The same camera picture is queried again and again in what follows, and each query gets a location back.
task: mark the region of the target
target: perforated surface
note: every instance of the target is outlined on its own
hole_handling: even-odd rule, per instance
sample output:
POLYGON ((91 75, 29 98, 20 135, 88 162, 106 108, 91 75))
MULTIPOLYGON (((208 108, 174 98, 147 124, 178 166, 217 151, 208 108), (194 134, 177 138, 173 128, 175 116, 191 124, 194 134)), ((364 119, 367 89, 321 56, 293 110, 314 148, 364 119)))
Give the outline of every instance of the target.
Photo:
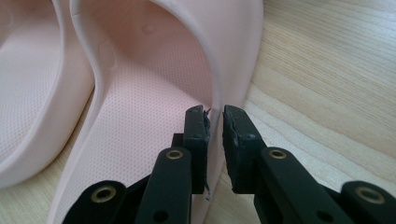
POLYGON ((25 139, 50 94, 59 66, 61 39, 50 1, 2 3, 0 7, 2 162, 25 139))
POLYGON ((183 132, 185 110, 212 104, 205 55, 170 13, 147 1, 91 1, 78 17, 81 30, 106 39, 84 39, 98 64, 95 98, 52 205, 54 223, 91 184, 130 186, 148 175, 173 133, 183 132))

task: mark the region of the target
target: rubber slipper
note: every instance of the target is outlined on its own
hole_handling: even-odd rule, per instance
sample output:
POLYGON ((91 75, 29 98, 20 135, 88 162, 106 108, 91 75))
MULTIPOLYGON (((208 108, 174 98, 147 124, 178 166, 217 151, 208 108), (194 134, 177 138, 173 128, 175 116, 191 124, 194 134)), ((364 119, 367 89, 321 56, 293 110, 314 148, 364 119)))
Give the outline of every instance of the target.
MULTIPOLYGON (((195 105, 212 108, 213 190, 224 160, 220 111, 245 99, 260 48, 262 1, 75 0, 71 11, 95 93, 48 223, 61 223, 92 184, 116 180, 128 187, 149 175, 195 105)), ((192 223, 205 218, 205 196, 193 198, 192 223)))
POLYGON ((0 3, 0 188, 62 150, 93 88, 68 1, 0 3))

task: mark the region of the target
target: light wood surface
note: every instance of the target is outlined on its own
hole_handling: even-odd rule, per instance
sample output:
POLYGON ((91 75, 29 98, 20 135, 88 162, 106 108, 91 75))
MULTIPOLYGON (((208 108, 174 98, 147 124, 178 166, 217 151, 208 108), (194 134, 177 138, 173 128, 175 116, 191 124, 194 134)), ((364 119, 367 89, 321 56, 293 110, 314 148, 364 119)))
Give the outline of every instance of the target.
MULTIPOLYGON (((267 145, 291 151, 319 183, 359 179, 396 195, 396 2, 264 0, 244 108, 267 145)), ((0 223, 45 223, 84 118, 53 164, 0 190, 0 223)), ((259 223, 226 173, 205 223, 259 223)))

